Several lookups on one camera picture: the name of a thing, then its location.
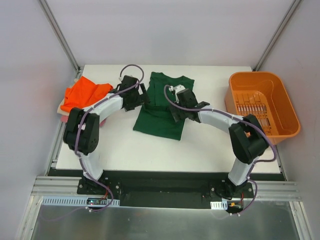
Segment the dark green t shirt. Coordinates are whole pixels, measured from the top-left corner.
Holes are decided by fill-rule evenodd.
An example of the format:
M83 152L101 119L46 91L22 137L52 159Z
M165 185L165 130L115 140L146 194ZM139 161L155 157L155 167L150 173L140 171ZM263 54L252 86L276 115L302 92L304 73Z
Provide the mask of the dark green t shirt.
M182 85L192 90L194 82L193 79L186 76L173 78L162 72L152 72L147 89L149 103L141 107L133 130L156 137L179 141L182 137L185 121L175 122L170 111L171 104L165 98L164 93L167 94L172 102L174 102L176 98L168 89L164 89L164 87L166 85L173 87Z

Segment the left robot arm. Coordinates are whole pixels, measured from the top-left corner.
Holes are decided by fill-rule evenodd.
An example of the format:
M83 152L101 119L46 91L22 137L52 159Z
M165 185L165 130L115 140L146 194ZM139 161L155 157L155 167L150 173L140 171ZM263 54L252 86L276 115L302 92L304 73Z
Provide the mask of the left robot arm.
M101 100L85 108L71 109L63 142L79 158L83 175L90 180L88 188L94 194L102 194L106 188L105 181L100 179L103 174L98 151L100 124L120 110L131 111L148 102L144 83L125 75L120 78L120 84Z

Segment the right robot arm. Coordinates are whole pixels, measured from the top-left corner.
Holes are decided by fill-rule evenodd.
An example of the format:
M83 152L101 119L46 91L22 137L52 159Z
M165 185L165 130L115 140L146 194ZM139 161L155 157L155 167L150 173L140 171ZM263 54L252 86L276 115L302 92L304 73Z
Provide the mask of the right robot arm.
M273 147L258 119L252 114L234 115L215 109L208 102L198 102L194 92L181 84L166 85L163 92L165 96L170 92L175 97L175 101L168 101L175 122L189 119L229 135L235 161L225 182L216 188L215 193L228 200L237 197L248 183L255 164L261 162L260 156L267 148Z

